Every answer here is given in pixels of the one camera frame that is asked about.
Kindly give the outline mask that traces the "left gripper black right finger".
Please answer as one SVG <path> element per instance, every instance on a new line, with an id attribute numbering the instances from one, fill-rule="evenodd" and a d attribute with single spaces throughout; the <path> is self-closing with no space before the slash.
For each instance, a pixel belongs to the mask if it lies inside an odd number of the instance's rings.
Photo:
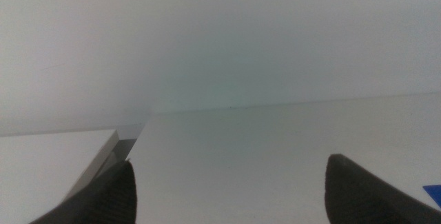
<path id="1" fill-rule="evenodd" d="M 330 223 L 440 224 L 440 211 L 405 194 L 342 154 L 325 172 L 325 209 Z"/>

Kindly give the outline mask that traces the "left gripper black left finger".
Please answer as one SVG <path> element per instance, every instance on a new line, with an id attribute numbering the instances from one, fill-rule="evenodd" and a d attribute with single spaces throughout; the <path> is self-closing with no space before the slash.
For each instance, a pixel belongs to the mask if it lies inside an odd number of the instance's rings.
<path id="1" fill-rule="evenodd" d="M 134 170 L 122 161 L 31 224 L 135 224 L 136 213 Z"/>

